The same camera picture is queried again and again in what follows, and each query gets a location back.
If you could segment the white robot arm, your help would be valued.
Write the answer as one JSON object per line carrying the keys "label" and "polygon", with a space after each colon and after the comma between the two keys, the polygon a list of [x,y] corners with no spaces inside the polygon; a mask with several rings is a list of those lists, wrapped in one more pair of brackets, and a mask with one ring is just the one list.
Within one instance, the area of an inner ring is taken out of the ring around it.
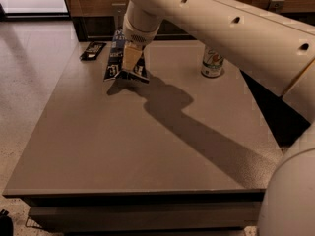
{"label": "white robot arm", "polygon": [[312,122],[275,169],[258,230],[259,236],[315,236],[313,27],[235,0],[130,0],[124,31],[147,45],[163,20],[212,47]]}

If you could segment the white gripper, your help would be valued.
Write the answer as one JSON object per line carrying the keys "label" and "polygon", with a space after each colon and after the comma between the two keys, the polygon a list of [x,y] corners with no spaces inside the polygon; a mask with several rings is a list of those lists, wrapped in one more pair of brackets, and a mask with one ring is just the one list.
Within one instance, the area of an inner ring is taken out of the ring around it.
{"label": "white gripper", "polygon": [[133,71],[143,54],[143,46],[149,45],[156,37],[160,19],[150,15],[129,17],[125,15],[123,33],[128,40],[124,45],[122,69]]}

